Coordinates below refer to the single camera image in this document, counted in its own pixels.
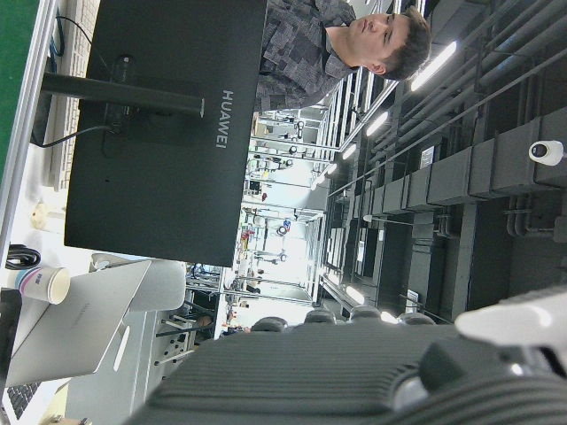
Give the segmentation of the dark ribbed right robot hand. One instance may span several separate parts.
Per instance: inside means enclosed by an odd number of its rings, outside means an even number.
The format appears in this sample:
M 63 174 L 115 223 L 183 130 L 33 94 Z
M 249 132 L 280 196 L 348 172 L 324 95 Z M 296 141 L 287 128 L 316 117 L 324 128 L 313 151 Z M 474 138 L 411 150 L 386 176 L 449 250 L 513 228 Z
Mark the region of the dark ribbed right robot hand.
M 563 424 L 566 288 L 535 290 L 441 325 L 316 311 L 202 345 L 133 424 Z

